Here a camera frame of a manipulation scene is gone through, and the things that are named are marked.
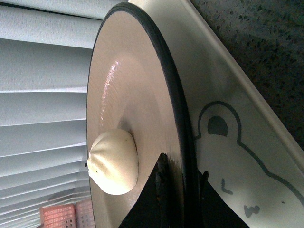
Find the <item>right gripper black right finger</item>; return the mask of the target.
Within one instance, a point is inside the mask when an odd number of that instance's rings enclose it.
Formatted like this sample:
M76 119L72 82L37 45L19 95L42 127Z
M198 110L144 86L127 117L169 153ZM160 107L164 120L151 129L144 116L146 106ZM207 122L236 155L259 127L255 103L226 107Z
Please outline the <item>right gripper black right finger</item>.
M209 173L200 174L200 206L204 228L246 228L247 224L222 200L208 182Z

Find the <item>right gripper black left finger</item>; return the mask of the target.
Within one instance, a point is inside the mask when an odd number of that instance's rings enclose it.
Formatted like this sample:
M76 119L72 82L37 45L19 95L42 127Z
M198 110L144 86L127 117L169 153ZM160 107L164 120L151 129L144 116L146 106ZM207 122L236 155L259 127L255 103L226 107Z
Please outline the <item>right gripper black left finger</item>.
M167 227L167 156L160 154L137 202L121 228Z

